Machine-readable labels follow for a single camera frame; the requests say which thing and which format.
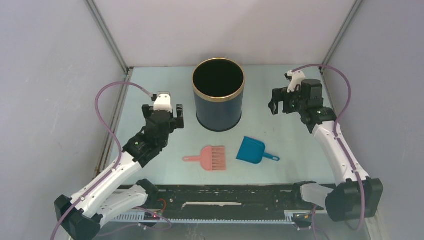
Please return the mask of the black mounting base plate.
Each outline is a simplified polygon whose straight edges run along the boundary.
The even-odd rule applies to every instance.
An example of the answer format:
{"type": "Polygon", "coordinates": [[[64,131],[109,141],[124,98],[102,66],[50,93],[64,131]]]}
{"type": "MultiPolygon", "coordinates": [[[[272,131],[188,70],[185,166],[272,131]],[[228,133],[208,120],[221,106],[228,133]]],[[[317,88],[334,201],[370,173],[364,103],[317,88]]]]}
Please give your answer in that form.
{"type": "Polygon", "coordinates": [[[172,221],[287,221],[290,213],[308,214],[295,184],[156,185],[143,208],[164,210],[172,221]]]}

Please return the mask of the right aluminium frame post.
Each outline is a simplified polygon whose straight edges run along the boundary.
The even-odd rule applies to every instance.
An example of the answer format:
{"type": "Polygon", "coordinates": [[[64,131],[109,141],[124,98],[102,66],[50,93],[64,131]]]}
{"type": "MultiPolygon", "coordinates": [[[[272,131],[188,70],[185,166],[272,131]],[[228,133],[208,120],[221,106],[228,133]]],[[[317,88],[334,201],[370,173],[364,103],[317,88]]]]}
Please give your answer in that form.
{"type": "Polygon", "coordinates": [[[354,18],[358,14],[360,8],[362,7],[364,0],[355,0],[353,5],[351,6],[347,16],[345,17],[340,29],[338,30],[330,48],[328,49],[322,64],[328,65],[330,60],[332,59],[335,51],[337,50],[338,46],[340,45],[342,39],[344,38],[344,35],[348,31],[351,23],[353,22],[354,18]]]}

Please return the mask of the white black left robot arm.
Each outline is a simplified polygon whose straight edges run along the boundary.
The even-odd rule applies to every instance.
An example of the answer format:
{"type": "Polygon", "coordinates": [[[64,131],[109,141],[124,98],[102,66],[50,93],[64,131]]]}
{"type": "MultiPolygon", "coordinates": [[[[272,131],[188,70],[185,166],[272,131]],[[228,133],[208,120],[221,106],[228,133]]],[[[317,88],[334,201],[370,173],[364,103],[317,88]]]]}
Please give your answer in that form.
{"type": "Polygon", "coordinates": [[[124,193],[114,191],[144,168],[168,146],[169,136],[184,128],[183,105],[142,106],[145,126],[122,148],[118,157],[88,185],[72,196],[54,201],[57,225],[74,240],[92,240],[113,218],[135,207],[153,208],[158,202],[155,186],[142,179],[124,193]]]}

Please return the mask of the aluminium frame post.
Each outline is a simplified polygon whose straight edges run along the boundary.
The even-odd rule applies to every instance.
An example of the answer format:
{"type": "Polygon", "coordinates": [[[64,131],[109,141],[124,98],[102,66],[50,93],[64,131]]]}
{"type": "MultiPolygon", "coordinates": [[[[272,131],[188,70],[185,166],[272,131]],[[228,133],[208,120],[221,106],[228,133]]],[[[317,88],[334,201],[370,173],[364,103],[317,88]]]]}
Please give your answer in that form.
{"type": "Polygon", "coordinates": [[[337,50],[338,46],[340,45],[342,39],[344,38],[344,35],[348,31],[351,23],[353,22],[354,18],[358,14],[360,8],[362,7],[364,0],[355,0],[353,5],[351,6],[347,16],[345,17],[340,29],[338,30],[330,48],[328,49],[322,64],[328,65],[330,60],[332,59],[335,51],[337,50]]]}
{"type": "Polygon", "coordinates": [[[118,62],[118,65],[121,68],[122,72],[124,74],[127,74],[129,72],[129,67],[127,63],[125,62],[124,57],[121,51],[119,50],[119,47],[116,41],[114,40],[112,33],[110,32],[98,5],[96,4],[94,0],[84,0],[84,3],[86,4],[91,16],[93,17],[93,20],[97,24],[100,30],[100,33],[103,35],[105,42],[110,48],[114,58],[118,62]]]}

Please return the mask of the small electronics board right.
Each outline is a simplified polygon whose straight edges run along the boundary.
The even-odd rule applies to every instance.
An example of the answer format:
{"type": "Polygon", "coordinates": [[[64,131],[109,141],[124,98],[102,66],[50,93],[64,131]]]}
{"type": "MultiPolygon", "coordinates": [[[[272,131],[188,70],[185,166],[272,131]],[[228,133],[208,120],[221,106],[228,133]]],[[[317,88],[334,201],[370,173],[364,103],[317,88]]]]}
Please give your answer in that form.
{"type": "Polygon", "coordinates": [[[309,214],[294,214],[292,219],[293,221],[304,221],[306,219],[309,219],[312,216],[311,213],[309,214]]]}

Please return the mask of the small electronics board left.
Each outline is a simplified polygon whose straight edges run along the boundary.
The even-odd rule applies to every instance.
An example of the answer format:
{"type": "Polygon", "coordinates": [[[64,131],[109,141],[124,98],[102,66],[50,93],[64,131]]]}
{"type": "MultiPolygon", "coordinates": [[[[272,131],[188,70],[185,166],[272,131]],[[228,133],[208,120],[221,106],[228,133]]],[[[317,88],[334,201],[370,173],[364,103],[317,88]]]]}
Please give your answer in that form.
{"type": "Polygon", "coordinates": [[[143,217],[144,221],[158,221],[160,217],[157,214],[145,213],[143,217]]]}

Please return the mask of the blue dustpan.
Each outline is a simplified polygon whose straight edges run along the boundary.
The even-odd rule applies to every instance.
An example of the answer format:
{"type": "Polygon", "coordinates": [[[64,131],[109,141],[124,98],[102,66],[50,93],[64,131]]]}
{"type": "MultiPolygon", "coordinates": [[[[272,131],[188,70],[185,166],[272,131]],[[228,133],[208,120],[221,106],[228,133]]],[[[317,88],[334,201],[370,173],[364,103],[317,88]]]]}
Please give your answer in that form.
{"type": "Polygon", "coordinates": [[[262,141],[245,136],[236,155],[236,159],[257,165],[262,162],[263,158],[275,162],[280,161],[280,157],[266,152],[266,145],[262,141]]]}

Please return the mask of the pink hand brush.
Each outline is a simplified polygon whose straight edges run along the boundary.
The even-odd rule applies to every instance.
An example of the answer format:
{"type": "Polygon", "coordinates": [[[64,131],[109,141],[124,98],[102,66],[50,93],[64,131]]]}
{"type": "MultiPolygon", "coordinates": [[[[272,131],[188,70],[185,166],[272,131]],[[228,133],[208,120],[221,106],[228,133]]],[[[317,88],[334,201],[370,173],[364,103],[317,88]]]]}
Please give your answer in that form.
{"type": "Polygon", "coordinates": [[[224,146],[206,146],[199,156],[185,156],[184,162],[199,162],[205,171],[226,171],[227,158],[224,146]]]}

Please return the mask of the left aluminium frame post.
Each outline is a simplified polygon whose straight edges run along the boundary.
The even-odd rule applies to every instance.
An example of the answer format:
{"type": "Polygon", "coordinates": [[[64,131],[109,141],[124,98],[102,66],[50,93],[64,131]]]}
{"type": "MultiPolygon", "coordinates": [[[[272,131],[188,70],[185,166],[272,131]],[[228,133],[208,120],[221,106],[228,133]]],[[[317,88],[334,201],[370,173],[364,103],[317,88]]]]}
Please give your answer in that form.
{"type": "Polygon", "coordinates": [[[118,62],[118,65],[121,68],[122,72],[124,74],[127,74],[129,72],[129,67],[127,63],[125,62],[124,57],[121,51],[119,50],[119,47],[116,41],[114,40],[112,33],[110,32],[98,5],[96,4],[94,0],[84,0],[84,3],[86,4],[91,16],[93,17],[93,20],[97,24],[100,30],[100,33],[103,35],[105,42],[110,48],[114,58],[118,62]]]}

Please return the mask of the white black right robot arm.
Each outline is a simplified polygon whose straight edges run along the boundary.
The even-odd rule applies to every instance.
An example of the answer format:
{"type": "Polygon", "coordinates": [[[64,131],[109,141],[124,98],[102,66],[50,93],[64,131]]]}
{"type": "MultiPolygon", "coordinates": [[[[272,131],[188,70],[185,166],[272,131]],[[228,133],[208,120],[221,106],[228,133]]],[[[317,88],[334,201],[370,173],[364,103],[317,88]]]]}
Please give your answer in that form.
{"type": "Polygon", "coordinates": [[[334,110],[324,106],[321,81],[306,78],[301,70],[290,70],[285,77],[289,85],[273,89],[268,108],[276,115],[282,103],[283,113],[300,115],[327,157],[335,180],[335,188],[313,181],[298,183],[298,191],[290,196],[291,204],[297,209],[309,204],[324,208],[334,222],[373,218],[384,186],[380,179],[371,178],[355,158],[336,123],[334,110]]]}

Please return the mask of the dark blue gold-rimmed bin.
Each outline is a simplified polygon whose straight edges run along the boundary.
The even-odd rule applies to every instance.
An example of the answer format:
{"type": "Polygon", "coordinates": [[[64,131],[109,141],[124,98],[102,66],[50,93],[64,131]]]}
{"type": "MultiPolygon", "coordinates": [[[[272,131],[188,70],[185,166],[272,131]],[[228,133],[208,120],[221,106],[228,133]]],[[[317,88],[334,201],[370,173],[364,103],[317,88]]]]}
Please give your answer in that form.
{"type": "Polygon", "coordinates": [[[240,122],[246,83],[241,66],[226,58],[208,59],[195,68],[191,82],[201,126],[225,132],[240,122]]]}

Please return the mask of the small electronics board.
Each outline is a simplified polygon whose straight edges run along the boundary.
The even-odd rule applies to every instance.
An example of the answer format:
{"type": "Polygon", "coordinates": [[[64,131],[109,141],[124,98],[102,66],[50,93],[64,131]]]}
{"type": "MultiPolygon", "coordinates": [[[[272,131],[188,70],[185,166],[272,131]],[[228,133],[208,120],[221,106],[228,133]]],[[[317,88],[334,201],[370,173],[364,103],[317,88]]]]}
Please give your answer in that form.
{"type": "Polygon", "coordinates": [[[158,221],[160,217],[157,214],[145,213],[143,217],[144,221],[158,221]]]}
{"type": "Polygon", "coordinates": [[[293,221],[304,221],[306,219],[309,219],[312,216],[311,213],[309,214],[294,214],[292,219],[293,221]]]}

